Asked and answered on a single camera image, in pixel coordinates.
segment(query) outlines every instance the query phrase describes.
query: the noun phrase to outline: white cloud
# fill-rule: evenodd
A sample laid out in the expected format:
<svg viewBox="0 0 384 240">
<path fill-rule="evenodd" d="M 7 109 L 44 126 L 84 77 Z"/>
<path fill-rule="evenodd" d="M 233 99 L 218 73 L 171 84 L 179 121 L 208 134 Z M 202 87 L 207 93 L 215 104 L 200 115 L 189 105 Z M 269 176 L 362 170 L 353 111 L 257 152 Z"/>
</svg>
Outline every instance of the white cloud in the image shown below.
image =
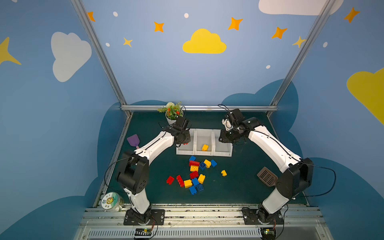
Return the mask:
<svg viewBox="0 0 384 240">
<path fill-rule="evenodd" d="M 319 15 L 327 0 L 260 0 L 259 9 L 267 14 Z M 336 0 L 331 14 L 344 0 Z"/>
<path fill-rule="evenodd" d="M 51 38 L 53 74 L 60 82 L 69 80 L 92 55 L 91 45 L 82 41 L 76 34 L 56 32 Z"/>
</svg>

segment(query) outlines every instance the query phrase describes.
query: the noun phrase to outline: red toy block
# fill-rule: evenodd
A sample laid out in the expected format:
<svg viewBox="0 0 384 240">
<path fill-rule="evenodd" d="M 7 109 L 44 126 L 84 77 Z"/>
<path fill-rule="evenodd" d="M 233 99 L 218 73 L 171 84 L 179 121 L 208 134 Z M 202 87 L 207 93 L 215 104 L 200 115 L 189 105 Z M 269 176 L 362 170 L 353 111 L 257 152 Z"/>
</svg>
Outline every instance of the red toy block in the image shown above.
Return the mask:
<svg viewBox="0 0 384 240">
<path fill-rule="evenodd" d="M 197 171 L 194 171 L 194 172 L 190 173 L 189 176 L 191 179 L 194 179 L 195 177 L 199 177 L 199 173 Z"/>
<path fill-rule="evenodd" d="M 167 183 L 169 185 L 171 185 L 173 183 L 173 180 L 175 180 L 173 177 L 169 176 L 169 178 L 167 179 Z"/>
<path fill-rule="evenodd" d="M 183 181 L 183 179 L 181 179 L 181 176 L 180 176 L 180 175 L 178 175 L 178 176 L 176 177 L 176 179 L 177 179 L 177 182 L 179 183 L 180 187 L 184 187 L 184 186 L 185 186 L 185 185 L 184 185 L 184 181 Z"/>
<path fill-rule="evenodd" d="M 199 166 L 200 163 L 196 161 L 189 161 L 189 166 Z"/>
</svg>

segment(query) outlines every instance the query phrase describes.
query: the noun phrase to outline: potted plant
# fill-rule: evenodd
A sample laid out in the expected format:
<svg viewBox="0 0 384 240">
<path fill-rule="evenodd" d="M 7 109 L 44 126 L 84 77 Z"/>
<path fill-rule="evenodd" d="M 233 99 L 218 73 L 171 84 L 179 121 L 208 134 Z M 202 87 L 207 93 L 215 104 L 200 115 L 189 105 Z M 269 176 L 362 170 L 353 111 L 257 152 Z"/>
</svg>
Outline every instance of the potted plant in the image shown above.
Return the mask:
<svg viewBox="0 0 384 240">
<path fill-rule="evenodd" d="M 178 102 L 177 104 L 169 102 L 167 105 L 165 105 L 165 107 L 159 108 L 157 111 L 160 113 L 166 113 L 166 118 L 169 125 L 175 123 L 177 117 L 183 116 L 184 114 L 183 110 L 181 109 L 181 102 Z"/>
</svg>

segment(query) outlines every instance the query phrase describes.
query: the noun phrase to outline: robotic arm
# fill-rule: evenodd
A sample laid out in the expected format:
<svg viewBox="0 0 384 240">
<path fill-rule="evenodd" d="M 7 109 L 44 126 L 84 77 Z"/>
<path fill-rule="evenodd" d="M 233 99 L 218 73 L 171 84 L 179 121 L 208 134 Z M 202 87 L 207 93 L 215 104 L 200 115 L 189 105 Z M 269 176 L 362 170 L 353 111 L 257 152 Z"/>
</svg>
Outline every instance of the robotic arm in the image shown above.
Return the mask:
<svg viewBox="0 0 384 240">
<path fill-rule="evenodd" d="M 311 185 L 313 162 L 291 152 L 257 118 L 245 119 L 239 109 L 227 112 L 222 123 L 225 129 L 220 132 L 220 142 L 233 143 L 241 137 L 249 138 L 267 153 L 283 173 L 257 213 L 260 223 L 268 224 L 289 200 Z"/>
<path fill-rule="evenodd" d="M 134 152 L 127 151 L 122 155 L 124 160 L 119 165 L 117 181 L 131 201 L 128 215 L 139 224 L 148 224 L 151 217 L 151 204 L 145 192 L 149 179 L 149 165 L 162 151 L 174 143 L 190 142 L 188 122 L 189 120 L 179 116 L 174 124 L 166 126 L 152 141 Z"/>
</svg>

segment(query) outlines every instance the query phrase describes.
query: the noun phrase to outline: white flower pot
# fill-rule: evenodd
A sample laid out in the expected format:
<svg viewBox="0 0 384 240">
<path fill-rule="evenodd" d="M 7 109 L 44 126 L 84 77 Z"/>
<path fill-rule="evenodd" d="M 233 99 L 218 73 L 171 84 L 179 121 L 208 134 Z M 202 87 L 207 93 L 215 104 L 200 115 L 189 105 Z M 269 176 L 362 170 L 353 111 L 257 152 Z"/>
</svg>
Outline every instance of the white flower pot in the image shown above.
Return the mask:
<svg viewBox="0 0 384 240">
<path fill-rule="evenodd" d="M 176 122 L 176 120 L 171 120 L 171 119 L 169 119 L 169 118 L 167 117 L 167 112 L 166 112 L 166 119 L 167 119 L 167 122 L 168 122 L 169 125 L 171 125 L 171 124 L 173 124 L 173 123 Z"/>
</svg>

